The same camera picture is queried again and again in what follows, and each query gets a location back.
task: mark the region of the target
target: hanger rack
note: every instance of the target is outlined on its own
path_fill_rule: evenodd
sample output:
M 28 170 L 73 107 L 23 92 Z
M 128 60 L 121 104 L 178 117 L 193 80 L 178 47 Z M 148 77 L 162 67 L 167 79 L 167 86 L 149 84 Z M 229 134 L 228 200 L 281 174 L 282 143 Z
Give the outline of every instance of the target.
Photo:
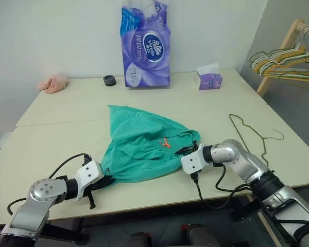
M 293 48 L 293 46 L 296 42 L 296 38 L 300 33 L 309 34 L 309 25 L 307 25 L 303 19 L 295 19 L 292 22 L 284 40 L 283 40 L 283 43 L 280 46 L 280 49 Z M 257 88 L 256 92 L 261 97 L 263 97 L 263 95 L 267 91 L 269 85 L 270 85 L 270 78 L 264 77 L 262 79 L 260 86 Z

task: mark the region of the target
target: floor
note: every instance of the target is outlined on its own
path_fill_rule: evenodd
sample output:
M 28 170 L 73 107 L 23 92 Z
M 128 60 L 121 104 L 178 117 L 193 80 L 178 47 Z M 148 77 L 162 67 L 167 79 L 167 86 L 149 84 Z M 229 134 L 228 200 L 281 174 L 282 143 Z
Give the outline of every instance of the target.
M 156 219 L 86 227 L 83 231 L 90 234 L 90 241 L 85 246 L 123 246 L 129 235 L 136 232 L 150 233 L 153 247 L 183 245 L 181 225 L 193 222 L 201 223 L 209 228 L 222 246 L 230 246 L 231 243 L 245 241 L 248 241 L 250 246 L 274 246 L 271 237 L 258 220 L 257 215 L 253 215 L 242 222 L 233 223 L 230 219 L 230 211 L 226 209 L 220 212 L 201 212 L 182 216 L 171 215 Z M 77 245 L 40 239 L 36 246 L 71 247 Z

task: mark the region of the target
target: cloth fold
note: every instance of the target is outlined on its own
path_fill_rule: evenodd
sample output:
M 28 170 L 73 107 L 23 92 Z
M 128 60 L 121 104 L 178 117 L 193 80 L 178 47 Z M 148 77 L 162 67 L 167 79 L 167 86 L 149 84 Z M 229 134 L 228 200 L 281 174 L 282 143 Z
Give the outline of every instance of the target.
M 200 140 L 197 131 L 168 118 L 130 107 L 109 108 L 112 141 L 101 164 L 118 182 L 140 182 L 179 169 L 182 155 L 174 153 Z M 164 137 L 171 148 L 163 146 Z

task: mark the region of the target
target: tissue package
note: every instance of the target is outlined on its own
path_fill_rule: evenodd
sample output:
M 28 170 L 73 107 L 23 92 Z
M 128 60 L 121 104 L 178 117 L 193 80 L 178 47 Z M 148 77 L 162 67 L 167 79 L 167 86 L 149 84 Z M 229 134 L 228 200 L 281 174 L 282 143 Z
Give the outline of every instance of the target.
M 221 83 L 222 76 L 219 73 L 218 63 L 197 68 L 196 85 L 199 90 L 219 89 Z
M 120 28 L 125 85 L 169 86 L 167 5 L 150 0 L 154 12 L 124 4 Z

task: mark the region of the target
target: black connector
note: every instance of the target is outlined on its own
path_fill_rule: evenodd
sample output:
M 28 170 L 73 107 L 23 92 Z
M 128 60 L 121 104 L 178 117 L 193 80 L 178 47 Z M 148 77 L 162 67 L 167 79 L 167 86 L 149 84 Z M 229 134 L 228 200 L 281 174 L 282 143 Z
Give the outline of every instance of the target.
M 75 179 L 68 179 L 66 182 L 66 196 L 65 200 L 76 198 L 78 195 L 78 183 Z
M 211 154 L 211 149 L 212 149 L 212 145 L 211 146 L 204 146 L 202 148 L 202 155 L 204 156 L 204 160 L 207 163 L 213 161 L 212 154 Z
M 191 179 L 195 182 L 195 183 L 198 183 L 198 172 L 194 172 L 194 173 L 191 173 L 190 174 L 191 176 Z
M 84 166 L 85 164 L 88 164 L 90 161 L 92 161 L 92 157 L 90 157 L 90 155 L 88 155 L 88 154 L 85 154 L 83 156 L 82 166 Z
M 214 166 L 214 167 L 221 167 L 221 166 L 224 166 L 224 164 L 222 164 L 222 163 L 215 163 L 215 162 L 213 161 L 213 166 Z
M 63 179 L 64 181 L 66 181 L 67 175 L 59 176 L 59 177 L 56 177 L 55 179 Z
M 263 201 L 285 185 L 272 171 L 267 171 L 258 179 L 253 180 L 249 186 L 252 188 L 253 194 Z

